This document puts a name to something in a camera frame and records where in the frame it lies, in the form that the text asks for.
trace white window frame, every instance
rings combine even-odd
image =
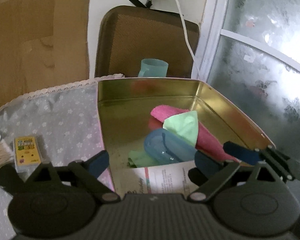
[[[194,63],[199,65],[199,73],[197,72],[196,67],[193,66],[192,79],[200,79],[204,82],[207,81],[221,35],[259,49],[300,72],[300,63],[277,49],[249,37],[223,29],[222,26],[226,15],[227,5],[228,0],[207,0],[206,2],[200,29],[199,43],[195,54],[196,60]]]

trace yellow card box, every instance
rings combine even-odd
[[[39,165],[41,163],[38,144],[33,136],[18,137],[14,141],[16,164],[18,166]]]

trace tablecloth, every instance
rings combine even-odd
[[[34,135],[43,159],[54,166],[87,160],[104,149],[98,117],[98,81],[90,79],[23,95],[0,108],[0,134],[10,145],[19,136]],[[26,179],[33,170],[21,174]],[[109,171],[99,180],[112,188]],[[0,189],[0,240],[15,232],[7,217],[12,197]]]

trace cup handle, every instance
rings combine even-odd
[[[143,75],[145,74],[146,70],[143,70],[141,69],[139,74],[138,74],[138,77],[143,77]]]

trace teal plastic cup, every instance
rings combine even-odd
[[[155,58],[141,60],[141,70],[138,77],[166,77],[169,64]]]

